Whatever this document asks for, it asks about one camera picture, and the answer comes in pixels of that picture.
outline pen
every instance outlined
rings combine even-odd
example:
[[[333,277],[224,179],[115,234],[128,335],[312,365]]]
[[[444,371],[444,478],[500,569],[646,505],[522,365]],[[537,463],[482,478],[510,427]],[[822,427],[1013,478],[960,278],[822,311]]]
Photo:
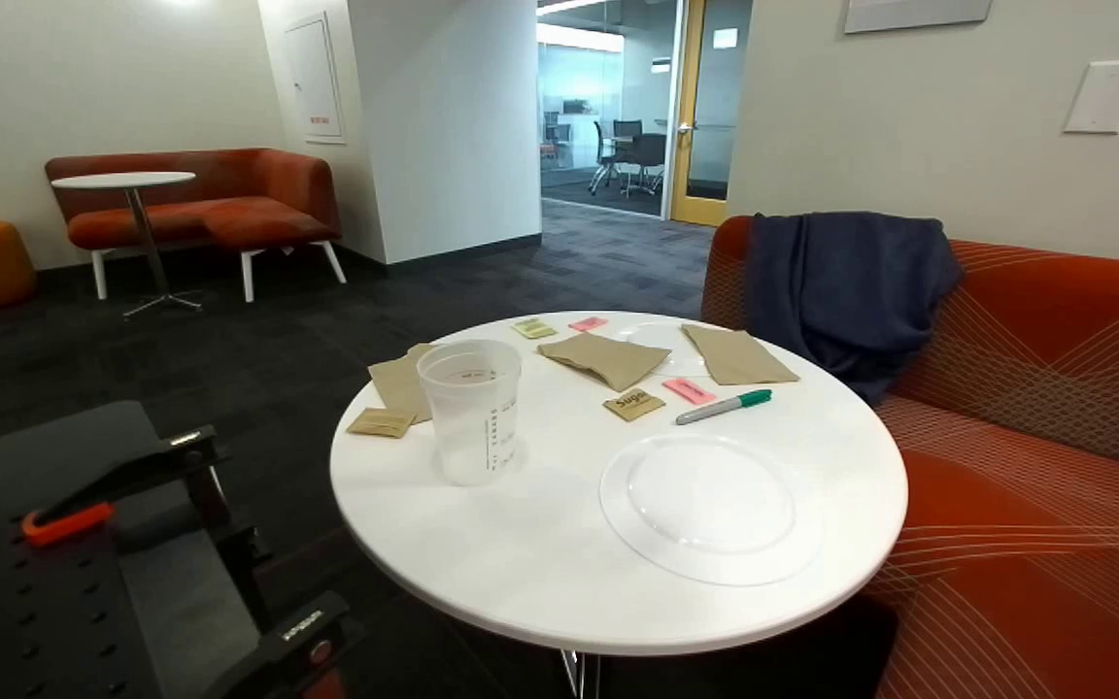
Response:
[[[767,405],[767,399],[771,399],[771,388],[754,388],[754,392],[742,392],[742,397],[732,397],[732,399],[717,399],[717,405],[705,405],[705,408],[680,410],[677,424],[698,424],[698,421],[710,421],[710,415],[723,415],[723,410],[740,410],[740,408],[754,408],[754,405]]]

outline navy jacket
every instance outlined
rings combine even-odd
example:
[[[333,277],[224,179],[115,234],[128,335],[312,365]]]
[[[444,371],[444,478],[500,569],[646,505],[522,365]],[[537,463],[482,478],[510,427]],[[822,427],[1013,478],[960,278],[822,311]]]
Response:
[[[746,331],[878,405],[960,282],[945,226],[885,212],[754,217]]]

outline door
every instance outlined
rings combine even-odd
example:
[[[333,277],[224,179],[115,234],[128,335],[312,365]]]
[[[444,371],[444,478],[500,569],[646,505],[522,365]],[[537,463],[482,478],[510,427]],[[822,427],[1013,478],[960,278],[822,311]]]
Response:
[[[717,226],[742,114],[754,0],[686,0],[672,217]]]

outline brown paper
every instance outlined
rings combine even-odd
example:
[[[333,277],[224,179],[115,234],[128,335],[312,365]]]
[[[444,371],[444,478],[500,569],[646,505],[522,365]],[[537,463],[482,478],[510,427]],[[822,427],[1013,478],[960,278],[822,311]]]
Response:
[[[601,335],[578,335],[567,342],[552,342],[552,346],[539,346],[539,353],[567,365],[567,368],[591,371],[616,392],[646,379],[670,356],[670,351],[615,342]]]
[[[391,410],[413,415],[417,424],[433,421],[427,392],[422,392],[422,384],[417,377],[417,361],[427,351],[433,346],[413,346],[404,356],[368,365],[368,379],[374,379],[381,405],[391,408]]]
[[[616,421],[635,424],[635,421],[663,408],[663,399],[635,388],[635,392],[622,392],[622,397],[607,399],[601,408],[615,410]]]
[[[364,408],[352,424],[351,435],[381,435],[381,439],[399,439],[409,435],[417,421],[409,410],[391,408]]]
[[[759,339],[746,331],[680,326],[692,351],[705,353],[714,384],[786,384],[796,379]]]

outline white wall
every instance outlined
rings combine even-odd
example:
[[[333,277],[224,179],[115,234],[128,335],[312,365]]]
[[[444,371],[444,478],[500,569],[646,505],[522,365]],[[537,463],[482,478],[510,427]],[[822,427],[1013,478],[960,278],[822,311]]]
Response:
[[[539,234],[526,0],[351,0],[381,263]]]
[[[256,0],[259,2],[259,27],[267,41],[271,81],[282,110],[282,131],[286,151],[312,151],[332,162],[333,186],[337,186],[337,217],[342,217],[342,243],[383,261],[383,234],[376,212],[376,186],[374,186],[374,162],[368,162],[368,125],[364,125],[364,100],[363,100],[363,63],[352,47],[352,18],[351,0]],[[312,141],[303,128],[303,110],[293,91],[293,65],[286,65],[286,30],[295,24],[307,24],[315,15],[328,15],[332,27],[332,76],[337,98],[337,125],[342,141]]]
[[[280,145],[256,2],[0,0],[0,217],[38,269],[85,261],[52,154]]]
[[[842,0],[759,0],[736,208],[931,212],[952,235],[1119,255],[1119,136],[1065,136],[1119,0],[993,0],[945,30],[839,36]]]

